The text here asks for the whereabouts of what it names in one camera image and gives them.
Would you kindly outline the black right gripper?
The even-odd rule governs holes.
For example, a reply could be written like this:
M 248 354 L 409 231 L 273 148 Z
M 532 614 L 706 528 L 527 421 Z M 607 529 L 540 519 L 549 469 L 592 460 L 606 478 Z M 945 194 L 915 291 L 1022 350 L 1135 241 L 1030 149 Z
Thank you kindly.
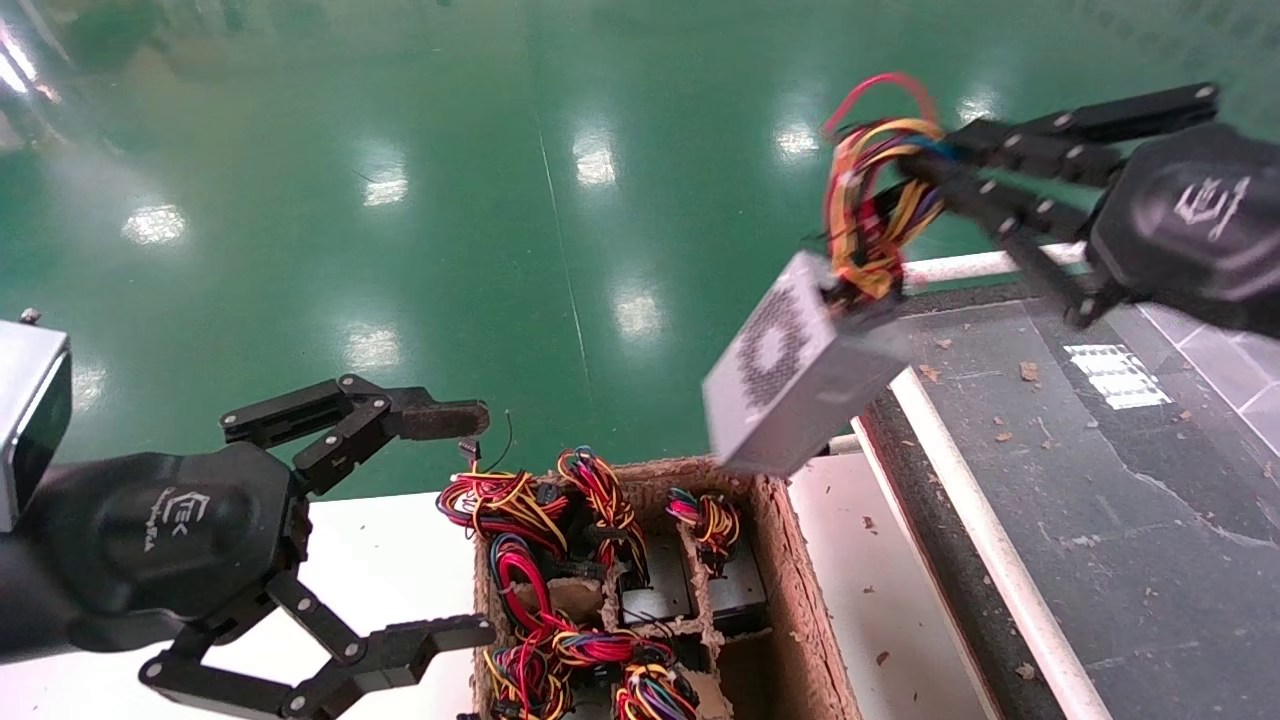
M 1219 114 L 1219 95 L 1216 83 L 1188 85 L 1019 124 L 977 119 L 943 143 L 964 165 L 1047 181 L 1105 187 L 1119 173 L 1094 210 L 1085 249 L 1106 284 L 1125 302 L 1160 304 L 1217 328 L 1274 337 L 1279 149 L 1224 123 L 1199 126 Z M 1149 138 L 1157 140 L 1128 159 L 1121 152 L 1123 143 Z M 980 227 L 1060 301 L 1070 324 L 1100 319 L 1098 292 L 1041 245 L 1042 237 L 1084 241 L 1088 213 L 982 179 L 950 160 L 901 160 L 899 169 L 932 187 L 946 211 Z

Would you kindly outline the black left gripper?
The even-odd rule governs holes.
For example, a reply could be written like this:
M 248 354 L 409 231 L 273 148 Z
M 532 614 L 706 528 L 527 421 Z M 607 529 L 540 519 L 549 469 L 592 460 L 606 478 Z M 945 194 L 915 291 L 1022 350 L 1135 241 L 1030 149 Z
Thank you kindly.
M 438 655 L 489 646 L 495 628 L 470 614 L 357 635 L 293 574 L 311 532 L 303 496 L 325 495 L 393 439 L 475 439 L 489 425 L 480 400 L 342 375 L 229 411 L 229 446 L 212 454 L 54 465 L 20 518 L 20 648 L 175 638 L 140 683 L 239 719 L 338 719 L 367 694 L 417 685 Z M 292 470 L 262 451 L 307 437 Z M 328 653 L 314 675 L 289 685 L 205 665 L 276 609 Z

